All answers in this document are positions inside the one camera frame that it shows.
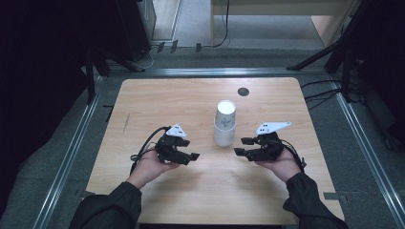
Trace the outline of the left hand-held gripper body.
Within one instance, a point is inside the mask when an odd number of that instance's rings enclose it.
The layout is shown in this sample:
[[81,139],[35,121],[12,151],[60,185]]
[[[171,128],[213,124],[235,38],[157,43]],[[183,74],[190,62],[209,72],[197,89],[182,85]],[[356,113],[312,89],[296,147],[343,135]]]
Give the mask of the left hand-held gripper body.
[[187,133],[182,129],[179,123],[170,127],[159,139],[156,144],[158,158],[161,162],[170,161],[180,164],[180,154],[183,153],[178,150],[174,143],[178,138],[185,139]]

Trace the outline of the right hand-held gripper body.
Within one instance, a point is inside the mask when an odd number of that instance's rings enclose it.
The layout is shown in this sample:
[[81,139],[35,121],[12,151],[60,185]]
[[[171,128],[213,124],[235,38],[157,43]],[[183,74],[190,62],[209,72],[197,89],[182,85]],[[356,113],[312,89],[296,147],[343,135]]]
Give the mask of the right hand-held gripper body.
[[277,135],[277,131],[282,130],[291,123],[287,122],[262,122],[256,130],[253,143],[260,146],[249,153],[250,161],[275,160],[283,151],[284,146]]

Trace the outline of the stack of white paper cups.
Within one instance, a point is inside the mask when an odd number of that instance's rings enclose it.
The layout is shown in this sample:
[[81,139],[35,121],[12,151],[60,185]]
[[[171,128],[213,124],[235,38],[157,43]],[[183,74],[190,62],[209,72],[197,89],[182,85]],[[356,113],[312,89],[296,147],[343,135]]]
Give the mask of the stack of white paper cups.
[[236,128],[236,105],[231,100],[222,100],[217,105],[214,118],[214,141],[220,147],[230,146]]

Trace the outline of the person's right hand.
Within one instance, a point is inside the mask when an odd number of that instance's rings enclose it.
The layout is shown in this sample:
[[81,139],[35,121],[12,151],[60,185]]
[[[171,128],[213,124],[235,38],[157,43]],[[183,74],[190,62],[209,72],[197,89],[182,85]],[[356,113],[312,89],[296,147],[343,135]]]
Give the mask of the person's right hand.
[[287,149],[284,149],[275,161],[257,161],[256,164],[269,169],[283,182],[287,182],[290,178],[301,172],[293,155]]

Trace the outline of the person's left hand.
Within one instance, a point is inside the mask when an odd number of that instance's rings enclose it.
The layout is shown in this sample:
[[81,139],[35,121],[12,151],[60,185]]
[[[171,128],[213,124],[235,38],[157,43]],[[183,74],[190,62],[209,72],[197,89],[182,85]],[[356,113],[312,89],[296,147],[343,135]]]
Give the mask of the person's left hand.
[[177,163],[160,162],[158,153],[155,150],[151,150],[141,157],[134,171],[126,181],[140,190],[163,173],[178,167],[179,164]]

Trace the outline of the black tripod stand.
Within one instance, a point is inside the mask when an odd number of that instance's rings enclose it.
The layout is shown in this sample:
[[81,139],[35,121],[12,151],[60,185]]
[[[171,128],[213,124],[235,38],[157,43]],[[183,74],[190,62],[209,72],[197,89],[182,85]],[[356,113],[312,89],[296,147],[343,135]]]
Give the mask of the black tripod stand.
[[142,73],[144,69],[137,67],[133,62],[124,60],[116,55],[113,55],[106,50],[98,47],[90,47],[85,52],[85,73],[88,79],[87,91],[88,99],[87,103],[90,104],[96,98],[96,83],[94,70],[97,70],[103,76],[109,76],[111,69],[107,63],[107,60],[112,60],[119,64],[124,69],[133,73]]
[[353,64],[353,48],[354,43],[359,38],[360,24],[363,22],[364,16],[371,5],[372,0],[361,0],[358,9],[344,30],[340,38],[338,38],[334,43],[323,49],[322,51],[312,55],[311,57],[305,59],[304,61],[287,67],[288,71],[301,71],[306,66],[309,66],[313,62],[321,59],[326,55],[330,55],[327,63],[324,66],[326,73],[335,73],[340,65],[343,65],[343,74],[341,80],[340,93],[345,98],[348,103],[351,103],[350,99],[350,77],[351,68]]

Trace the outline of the black computer tower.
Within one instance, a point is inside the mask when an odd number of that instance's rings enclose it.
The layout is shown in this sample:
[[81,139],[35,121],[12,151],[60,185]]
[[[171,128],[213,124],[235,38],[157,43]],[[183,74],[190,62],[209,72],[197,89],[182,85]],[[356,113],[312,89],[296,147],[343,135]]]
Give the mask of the black computer tower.
[[117,0],[117,5],[129,44],[129,59],[135,61],[151,50],[157,20],[153,0]]

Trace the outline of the light wooden desk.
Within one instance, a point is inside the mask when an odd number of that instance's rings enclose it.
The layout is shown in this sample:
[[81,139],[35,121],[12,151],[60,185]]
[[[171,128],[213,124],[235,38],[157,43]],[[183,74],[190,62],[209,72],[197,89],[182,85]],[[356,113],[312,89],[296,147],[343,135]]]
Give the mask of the light wooden desk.
[[340,37],[362,0],[210,0],[211,39],[215,15],[309,15],[325,47]]

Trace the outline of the metal floor rail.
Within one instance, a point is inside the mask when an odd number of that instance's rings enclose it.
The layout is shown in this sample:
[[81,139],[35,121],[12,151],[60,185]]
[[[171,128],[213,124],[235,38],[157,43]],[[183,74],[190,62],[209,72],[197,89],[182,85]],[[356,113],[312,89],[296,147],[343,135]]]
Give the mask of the metal floor rail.
[[368,138],[358,116],[342,94],[337,96],[337,101],[351,126],[354,138],[356,139],[363,157],[365,158],[378,189],[384,198],[398,229],[405,229],[405,203],[402,201],[400,194],[395,189],[388,174],[383,168],[372,142]]
[[75,129],[75,134],[69,144],[65,156],[62,159],[58,171],[53,179],[52,185],[49,188],[44,199],[44,202],[41,205],[40,211],[36,217],[32,229],[46,229],[49,225],[55,206],[59,201],[62,190],[66,184],[69,173],[71,172],[71,169],[75,162],[75,158],[81,146],[81,142],[86,134],[90,121],[96,110],[96,105],[99,100],[99,93],[104,87],[105,80],[105,76],[98,76],[96,78],[96,95],[94,99],[86,106],[83,115],[80,118],[77,128]]

